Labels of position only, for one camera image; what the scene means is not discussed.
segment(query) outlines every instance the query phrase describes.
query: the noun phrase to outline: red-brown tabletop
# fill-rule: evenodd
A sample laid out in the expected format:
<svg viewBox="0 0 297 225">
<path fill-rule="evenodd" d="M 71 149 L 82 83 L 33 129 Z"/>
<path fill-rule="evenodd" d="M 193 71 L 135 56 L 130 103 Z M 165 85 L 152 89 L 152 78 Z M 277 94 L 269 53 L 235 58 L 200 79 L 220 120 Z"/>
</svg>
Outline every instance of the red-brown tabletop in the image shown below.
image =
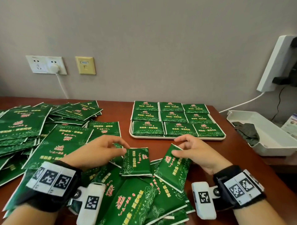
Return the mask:
<svg viewBox="0 0 297 225">
<path fill-rule="evenodd" d="M 67 100 L 67 99 L 42 99 L 42 98 L 20 98 L 20 97 L 0 97 L 0 109 L 8 109 L 18 105 L 34 106 L 41 102 L 50 104 L 64 104 L 67 102 L 77 103 L 85 102 L 86 100 Z M 111 102 L 98 101 L 98 104 L 103 108 L 102 115 L 96 120 L 103 122 L 119 121 L 121 135 L 131 147 L 149 148 L 150 160 L 162 158 L 173 140 L 157 140 L 157 139 L 136 139 L 130 136 L 129 126 L 132 113 L 133 102 Z M 280 214 L 280 216 L 288 224 L 297 224 L 297 197 L 296 195 L 278 178 L 274 171 L 264 163 L 251 147 L 240 137 L 229 122 L 224 119 L 219 112 L 213 107 L 208 106 L 211 116 L 219 124 L 226 133 L 226 138 L 223 141 L 206 141 L 211 147 L 217 150 L 225 158 L 233 164 L 240 165 L 243 169 L 248 169 L 258 181 L 265 187 L 268 202 Z M 0 187 L 0 208 L 3 209 L 6 202 L 19 184 L 21 177 Z M 207 181 L 213 185 L 212 177 L 198 165 L 191 165 L 186 184 L 185 191 L 190 199 L 193 207 L 194 199 L 192 194 L 191 183 L 197 181 Z M 187 225 L 192 224 L 237 224 L 232 210 L 218 212 L 216 220 L 201 220 L 196 213 L 188 215 L 190 220 Z M 56 224 L 76 224 L 76 216 L 67 209 L 63 210 Z"/>
</svg>

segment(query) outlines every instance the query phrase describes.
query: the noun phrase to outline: black cable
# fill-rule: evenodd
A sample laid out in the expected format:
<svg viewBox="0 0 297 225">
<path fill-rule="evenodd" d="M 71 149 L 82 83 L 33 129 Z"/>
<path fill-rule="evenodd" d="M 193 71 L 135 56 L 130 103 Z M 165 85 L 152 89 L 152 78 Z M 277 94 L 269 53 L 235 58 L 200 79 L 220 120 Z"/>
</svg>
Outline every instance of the black cable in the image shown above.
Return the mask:
<svg viewBox="0 0 297 225">
<path fill-rule="evenodd" d="M 280 92 L 279 92 L 279 103 L 277 104 L 277 113 L 274 115 L 274 117 L 273 117 L 270 121 L 273 121 L 273 119 L 274 119 L 274 118 L 277 116 L 277 114 L 279 113 L 279 109 L 278 109 L 278 107 L 279 107 L 279 105 L 280 105 L 280 101 L 281 101 L 281 99 L 280 99 L 280 95 L 281 95 L 282 91 L 285 89 L 285 87 L 287 87 L 287 85 L 284 86 L 284 87 L 280 90 Z"/>
</svg>

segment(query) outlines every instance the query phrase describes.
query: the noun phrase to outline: white power cord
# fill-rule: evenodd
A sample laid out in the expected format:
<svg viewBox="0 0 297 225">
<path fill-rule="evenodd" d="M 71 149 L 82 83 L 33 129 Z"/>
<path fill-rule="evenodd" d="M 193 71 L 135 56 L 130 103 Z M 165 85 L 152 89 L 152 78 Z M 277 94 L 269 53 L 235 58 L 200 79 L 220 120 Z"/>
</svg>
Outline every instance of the white power cord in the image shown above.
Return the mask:
<svg viewBox="0 0 297 225">
<path fill-rule="evenodd" d="M 68 94 L 66 92 L 65 86 L 64 86 L 63 82 L 61 81 L 61 77 L 60 77 L 60 74 L 59 74 L 59 71 L 60 71 L 59 66 L 56 65 L 56 64 L 51 65 L 50 66 L 50 71 L 51 71 L 51 73 L 56 74 L 56 76 L 58 78 L 58 81 L 59 81 L 59 84 L 60 84 L 60 87 L 61 87 L 62 91 L 64 92 L 64 95 L 65 95 L 66 99 L 69 99 L 69 96 L 68 96 Z"/>
<path fill-rule="evenodd" d="M 230 109 L 233 109 L 233 108 L 235 108 L 235 107 L 244 105 L 244 104 L 249 103 L 249 102 L 251 102 L 251 101 L 254 101 L 254 100 L 256 100 L 257 98 L 259 98 L 259 97 L 261 97 L 262 95 L 264 95 L 264 93 L 265 93 L 265 92 L 263 92 L 262 94 L 260 94 L 259 96 L 255 97 L 255 98 L 252 99 L 252 100 L 249 100 L 249 101 L 247 101 L 247 102 L 241 103 L 241 104 L 236 105 L 236 106 L 233 106 L 233 107 L 231 107 L 231 108 L 229 108 L 229 109 L 225 109 L 225 110 L 223 110 L 223 111 L 221 111 L 221 112 L 219 112 L 219 113 L 225 112 L 225 111 L 227 111 L 227 110 L 230 110 Z"/>
</svg>

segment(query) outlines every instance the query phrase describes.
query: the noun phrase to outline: person's left hand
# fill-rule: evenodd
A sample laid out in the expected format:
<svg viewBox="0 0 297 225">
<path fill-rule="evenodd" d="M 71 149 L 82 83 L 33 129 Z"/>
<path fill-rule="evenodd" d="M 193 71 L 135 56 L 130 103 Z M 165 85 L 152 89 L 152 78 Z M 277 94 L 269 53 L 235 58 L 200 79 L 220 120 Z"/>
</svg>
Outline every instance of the person's left hand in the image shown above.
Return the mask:
<svg viewBox="0 0 297 225">
<path fill-rule="evenodd" d="M 124 148 L 116 148 L 118 143 Z M 60 160 L 79 169 L 85 170 L 102 166 L 116 156 L 123 156 L 130 146 L 121 137 L 102 135 L 85 144 Z"/>
</svg>

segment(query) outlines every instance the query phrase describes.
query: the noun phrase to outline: forearm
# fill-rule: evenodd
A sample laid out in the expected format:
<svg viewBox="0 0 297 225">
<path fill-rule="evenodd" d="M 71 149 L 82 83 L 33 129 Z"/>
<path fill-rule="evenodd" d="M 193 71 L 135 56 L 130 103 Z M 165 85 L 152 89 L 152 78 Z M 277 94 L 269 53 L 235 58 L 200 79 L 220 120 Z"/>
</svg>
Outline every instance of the forearm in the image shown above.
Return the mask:
<svg viewBox="0 0 297 225">
<path fill-rule="evenodd" d="M 236 209 L 234 215 L 239 225 L 286 224 L 266 200 L 242 209 Z"/>
<path fill-rule="evenodd" d="M 17 207 L 4 221 L 3 225 L 53 225 L 58 212 L 49 213 L 37 210 L 30 205 L 24 204 Z"/>
</svg>

